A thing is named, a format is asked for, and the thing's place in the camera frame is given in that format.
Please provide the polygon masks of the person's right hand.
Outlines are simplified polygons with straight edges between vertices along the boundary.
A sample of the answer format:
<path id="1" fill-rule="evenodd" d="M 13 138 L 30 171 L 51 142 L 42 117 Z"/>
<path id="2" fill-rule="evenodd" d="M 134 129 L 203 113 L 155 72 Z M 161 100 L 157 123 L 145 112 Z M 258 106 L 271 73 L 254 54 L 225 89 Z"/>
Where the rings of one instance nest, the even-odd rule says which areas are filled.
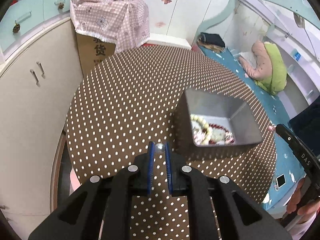
<path id="1" fill-rule="evenodd" d="M 297 209 L 297 206 L 302 198 L 302 187 L 305 184 L 305 178 L 301 179 L 298 182 L 298 185 L 291 196 L 290 201 L 287 204 L 286 212 L 288 214 L 297 211 L 297 215 L 302 216 L 302 218 L 308 220 L 312 217 L 317 211 L 319 210 L 319 200 L 314 200 L 313 202 L 309 202 L 308 204 L 304 205 Z"/>

